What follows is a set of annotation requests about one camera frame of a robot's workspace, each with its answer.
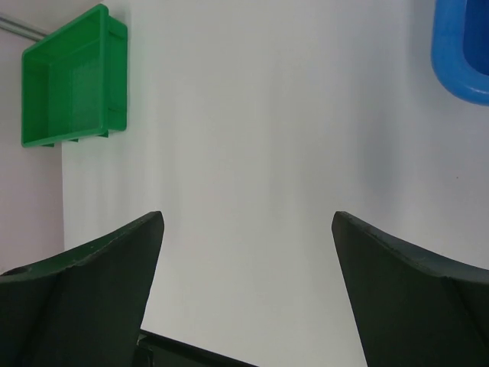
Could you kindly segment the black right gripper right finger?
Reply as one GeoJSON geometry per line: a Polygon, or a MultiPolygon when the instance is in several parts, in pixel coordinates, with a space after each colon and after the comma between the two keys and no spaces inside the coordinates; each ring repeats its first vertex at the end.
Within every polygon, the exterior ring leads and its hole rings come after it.
{"type": "Polygon", "coordinates": [[[344,211],[332,234],[369,366],[486,366],[488,271],[344,211]]]}

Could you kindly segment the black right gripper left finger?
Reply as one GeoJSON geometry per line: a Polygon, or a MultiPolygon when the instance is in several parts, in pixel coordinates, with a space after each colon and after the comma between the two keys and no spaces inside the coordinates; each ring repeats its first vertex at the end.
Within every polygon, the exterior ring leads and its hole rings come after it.
{"type": "Polygon", "coordinates": [[[129,366],[164,234],[158,211],[1,276],[3,366],[129,366]]]}

